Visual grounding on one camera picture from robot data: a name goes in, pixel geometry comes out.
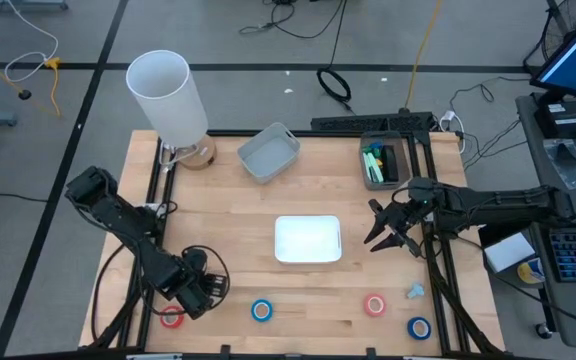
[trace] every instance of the wooden tabletop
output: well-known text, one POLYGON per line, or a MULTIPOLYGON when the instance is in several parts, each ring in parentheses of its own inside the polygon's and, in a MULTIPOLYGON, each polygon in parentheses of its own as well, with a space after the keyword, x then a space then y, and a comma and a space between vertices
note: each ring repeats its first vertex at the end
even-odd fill
MULTIPOLYGON (((363 245, 374 220, 368 200, 376 198, 386 205, 391 192, 365 189, 359 139, 300 138, 297 162, 262 186, 237 158, 236 150, 247 138, 215 140, 218 155, 209 168, 177 168, 172 200, 179 209, 169 216, 163 246, 177 254, 192 244, 214 248, 230 271, 230 294, 218 308, 198 320, 185 319, 178 329, 164 328, 159 317, 152 316, 148 351, 216 353, 222 344, 230 344, 233 353, 365 354, 367 347, 375 347, 379 355, 440 354, 426 262, 413 258, 406 249, 370 253, 370 246, 363 245), (337 216, 342 258, 325 265, 279 263, 274 257, 274 224, 281 215, 337 216), (425 296, 406 298, 413 282, 423 284, 425 296), (364 313, 362 302, 370 293, 386 299, 383 316, 364 313), (273 317, 266 323, 250 315, 258 298, 273 304, 273 317), (428 340, 416 341, 408 335, 406 324, 415 316, 431 323, 428 340)), ((119 185, 120 195, 133 204, 144 201, 156 141, 154 131, 133 133, 119 185)), ((451 133, 433 133, 431 142, 438 180, 465 186, 457 138, 451 133)), ((406 199, 406 192, 397 196, 399 201, 406 199)), ((419 227, 409 235, 417 241, 422 238, 419 227)), ((479 241, 474 230, 461 235, 479 241)), ((114 236, 107 236, 100 265, 118 245, 114 236)), ((452 250, 464 307, 491 342, 504 348, 480 250, 462 242, 453 242, 452 250)), ((132 261, 132 254, 124 250, 102 280, 98 332, 125 300, 132 261)), ((209 270, 221 271, 212 255, 209 270)), ((169 304, 174 303, 155 297, 156 308, 169 304)), ((444 307, 452 348, 458 349, 454 318, 447 303, 444 307)), ((135 318, 140 312, 138 305, 135 318)), ((130 343, 135 342, 135 323, 130 343)), ((89 308, 80 343, 91 340, 89 308)))

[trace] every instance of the gray basket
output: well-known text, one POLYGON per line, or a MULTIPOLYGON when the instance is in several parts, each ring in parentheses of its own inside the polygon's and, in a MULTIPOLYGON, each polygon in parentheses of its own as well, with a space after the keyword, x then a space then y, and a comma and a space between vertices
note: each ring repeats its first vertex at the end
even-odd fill
POLYGON ((274 123, 237 149, 246 170, 265 184, 297 160, 301 144, 281 123, 274 123))

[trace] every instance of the red tape roll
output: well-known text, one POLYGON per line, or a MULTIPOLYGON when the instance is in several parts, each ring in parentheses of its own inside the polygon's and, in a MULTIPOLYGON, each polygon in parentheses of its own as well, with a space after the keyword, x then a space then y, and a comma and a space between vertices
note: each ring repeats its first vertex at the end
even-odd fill
MULTIPOLYGON (((179 306, 170 305, 167 308, 165 308, 162 312, 179 312, 179 311, 183 311, 183 309, 180 308, 179 306)), ((183 315, 159 316, 159 322, 161 322, 161 325, 163 325, 163 327, 168 329, 178 328, 183 321, 184 321, 183 315)))
POLYGON ((370 316, 381 316, 386 312, 386 300, 379 294, 369 294, 364 299, 364 310, 370 316), (377 308, 371 306, 372 302, 377 303, 377 308))

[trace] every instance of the blue tape roll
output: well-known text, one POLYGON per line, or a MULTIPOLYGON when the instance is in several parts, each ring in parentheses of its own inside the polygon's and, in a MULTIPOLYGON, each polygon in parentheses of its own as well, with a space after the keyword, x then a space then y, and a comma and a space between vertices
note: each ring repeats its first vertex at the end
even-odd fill
POLYGON ((268 321, 272 317, 272 304, 270 303, 270 301, 268 301, 266 299, 259 299, 259 300, 255 301, 254 303, 252 303, 252 307, 250 308, 250 313, 252 314, 252 318, 259 321, 259 322, 268 321), (268 307, 268 313, 263 317, 257 315, 257 308, 259 306, 264 306, 264 305, 266 307, 268 307))
POLYGON ((426 340, 430 337, 430 323, 428 320, 422 318, 421 316, 414 317, 408 321, 408 334, 415 340, 426 340), (415 325, 421 323, 424 325, 423 332, 417 333, 415 331, 415 325))

